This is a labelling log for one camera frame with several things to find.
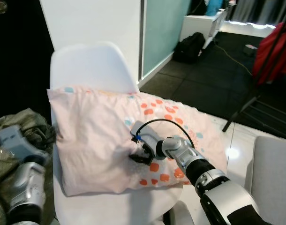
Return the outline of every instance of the white plastic chair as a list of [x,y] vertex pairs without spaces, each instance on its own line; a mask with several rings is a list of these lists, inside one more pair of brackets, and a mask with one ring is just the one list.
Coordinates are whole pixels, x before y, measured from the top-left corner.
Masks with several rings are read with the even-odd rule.
[[[50,88],[87,85],[121,93],[139,92],[120,50],[113,44],[74,45],[56,51]],[[52,113],[53,124],[56,122]],[[178,201],[182,185],[127,190],[122,194],[90,193],[66,197],[57,148],[53,150],[54,204],[61,225],[146,225]]]

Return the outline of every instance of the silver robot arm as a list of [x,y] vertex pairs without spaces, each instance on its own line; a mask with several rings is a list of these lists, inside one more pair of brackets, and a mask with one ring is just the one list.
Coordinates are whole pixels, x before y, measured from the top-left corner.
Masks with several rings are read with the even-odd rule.
[[200,202],[212,225],[268,224],[259,216],[258,207],[248,191],[229,180],[211,165],[183,138],[162,138],[151,127],[137,121],[132,130],[133,141],[144,143],[148,158],[131,155],[138,163],[150,165],[153,158],[175,159],[200,197]]
[[11,188],[12,200],[7,224],[39,225],[45,203],[44,166],[50,157],[28,143],[19,126],[1,130],[0,145],[12,152],[20,162]]

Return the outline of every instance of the white wall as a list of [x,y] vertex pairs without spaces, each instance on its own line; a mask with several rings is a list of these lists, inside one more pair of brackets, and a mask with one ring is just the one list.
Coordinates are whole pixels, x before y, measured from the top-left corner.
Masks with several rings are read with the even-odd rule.
[[140,0],[41,0],[55,50],[111,41],[138,80]]

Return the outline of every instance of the red jacket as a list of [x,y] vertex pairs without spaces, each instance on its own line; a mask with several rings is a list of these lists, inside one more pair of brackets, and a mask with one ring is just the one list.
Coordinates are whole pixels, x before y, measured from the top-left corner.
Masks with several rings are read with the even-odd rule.
[[[255,77],[257,73],[260,71],[261,66],[263,65],[272,45],[274,40],[276,39],[278,33],[280,32],[280,29],[282,27],[283,23],[278,24],[278,26],[274,29],[274,31],[266,38],[263,39],[260,43],[260,47],[257,51],[256,54],[256,60],[254,63],[254,66],[252,68],[252,76]],[[261,78],[258,82],[258,84],[262,84],[266,76],[268,75],[268,72],[271,70],[271,67],[274,63],[274,61],[277,58],[278,53],[280,52],[281,48],[283,47],[284,43],[286,40],[286,32],[284,32],[281,36],[280,39],[275,46],[275,49],[273,50],[270,59],[268,60],[268,63],[266,67],[263,70],[263,73],[261,75]],[[281,74],[286,74],[286,48],[284,49],[280,59],[278,60],[272,74],[270,75],[270,78],[267,81],[274,80],[276,77],[278,77]]]

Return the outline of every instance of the white cabinet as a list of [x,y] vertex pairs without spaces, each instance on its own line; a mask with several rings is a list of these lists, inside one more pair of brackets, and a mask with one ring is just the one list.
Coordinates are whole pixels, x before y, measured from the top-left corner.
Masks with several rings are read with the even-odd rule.
[[180,41],[193,35],[196,32],[203,34],[206,48],[218,33],[223,21],[226,18],[226,11],[221,9],[215,16],[187,15],[182,24]]

